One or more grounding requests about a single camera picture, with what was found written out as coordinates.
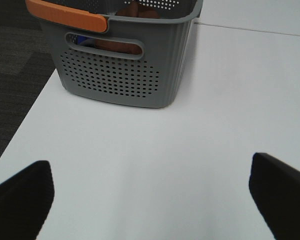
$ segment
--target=table surface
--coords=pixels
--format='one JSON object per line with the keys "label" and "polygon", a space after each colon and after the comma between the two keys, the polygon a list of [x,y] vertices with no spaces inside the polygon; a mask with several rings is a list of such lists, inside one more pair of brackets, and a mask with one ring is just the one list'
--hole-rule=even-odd
{"label": "table surface", "polygon": [[198,22],[300,35],[300,0],[204,0]]}
{"label": "table surface", "polygon": [[173,104],[63,89],[55,71],[0,159],[0,183],[50,161],[38,240],[270,240],[250,195],[255,152],[300,170],[300,37],[195,24]]}

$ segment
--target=floor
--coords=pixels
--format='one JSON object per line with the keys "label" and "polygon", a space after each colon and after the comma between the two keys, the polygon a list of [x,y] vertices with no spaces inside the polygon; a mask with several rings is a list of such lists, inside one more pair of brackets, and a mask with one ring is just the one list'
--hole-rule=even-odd
{"label": "floor", "polygon": [[55,66],[23,0],[0,0],[0,156]]}

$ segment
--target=dark carpet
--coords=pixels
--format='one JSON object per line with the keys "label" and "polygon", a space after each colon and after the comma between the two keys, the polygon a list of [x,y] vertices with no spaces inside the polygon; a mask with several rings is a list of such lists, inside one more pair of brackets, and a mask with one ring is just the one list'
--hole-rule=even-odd
{"label": "dark carpet", "polygon": [[0,0],[0,156],[54,69],[25,1]]}

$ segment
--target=orange handle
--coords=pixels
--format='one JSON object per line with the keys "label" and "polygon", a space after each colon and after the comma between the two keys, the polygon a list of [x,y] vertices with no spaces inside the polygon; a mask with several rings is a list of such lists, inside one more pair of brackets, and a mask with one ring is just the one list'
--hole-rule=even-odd
{"label": "orange handle", "polygon": [[25,4],[28,11],[40,19],[98,33],[107,30],[107,19],[100,14],[42,0],[25,0]]}

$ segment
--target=basket handle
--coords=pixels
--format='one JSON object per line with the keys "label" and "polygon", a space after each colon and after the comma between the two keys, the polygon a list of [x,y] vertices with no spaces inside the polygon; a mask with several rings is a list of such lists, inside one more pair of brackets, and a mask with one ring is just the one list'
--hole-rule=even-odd
{"label": "basket handle", "polygon": [[25,0],[25,4],[32,15],[57,24],[98,33],[105,32],[108,27],[107,19],[100,14],[43,0]]}
{"label": "basket handle", "polygon": [[121,53],[121,52],[108,51],[108,50],[101,50],[101,49],[97,49],[97,48],[94,48],[94,47],[77,45],[77,44],[73,43],[72,41],[67,40],[67,35],[68,34],[76,35],[76,33],[68,32],[65,35],[65,38],[66,38],[65,41],[69,45],[70,48],[72,48],[74,50],[77,50],[77,51],[80,51],[80,52],[96,54],[96,55],[102,55],[102,56],[107,56],[107,57],[110,57],[110,58],[129,59],[129,60],[139,60],[145,54],[145,45],[139,40],[120,38],[120,37],[111,37],[111,36],[89,36],[89,35],[85,35],[85,34],[80,34],[80,36],[91,38],[91,39],[99,39],[99,40],[106,40],[106,41],[110,41],[110,42],[118,42],[118,43],[137,45],[138,47],[141,48],[142,53],[134,55],[134,54]]}

